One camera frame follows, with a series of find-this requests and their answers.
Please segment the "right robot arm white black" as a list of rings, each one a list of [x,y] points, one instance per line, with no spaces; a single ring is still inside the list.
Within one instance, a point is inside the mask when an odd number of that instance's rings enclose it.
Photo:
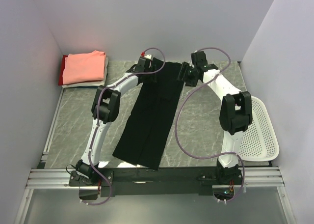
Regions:
[[[244,133],[253,121],[252,97],[248,91],[241,91],[224,76],[226,67],[219,69],[209,64],[203,49],[191,54],[191,63],[183,62],[178,76],[187,86],[196,86],[198,81],[210,87],[221,101],[219,123],[224,131],[221,153],[216,155],[215,173],[210,180],[220,184],[242,181],[242,172],[238,168],[241,162],[239,149]]]

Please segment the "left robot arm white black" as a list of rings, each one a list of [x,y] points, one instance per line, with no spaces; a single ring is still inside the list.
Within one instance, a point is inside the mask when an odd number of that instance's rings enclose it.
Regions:
[[[119,114],[121,97],[141,83],[156,81],[156,68],[152,60],[152,55],[144,54],[122,78],[97,88],[91,109],[93,121],[88,145],[75,165],[75,170],[71,172],[70,186],[95,186],[102,183],[103,178],[95,170],[99,166],[105,136]]]

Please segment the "black t shirt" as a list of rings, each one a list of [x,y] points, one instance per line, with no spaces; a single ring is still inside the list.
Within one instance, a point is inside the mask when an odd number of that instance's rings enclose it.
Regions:
[[[181,64],[154,58],[155,83],[143,83],[113,157],[158,169],[183,89]]]

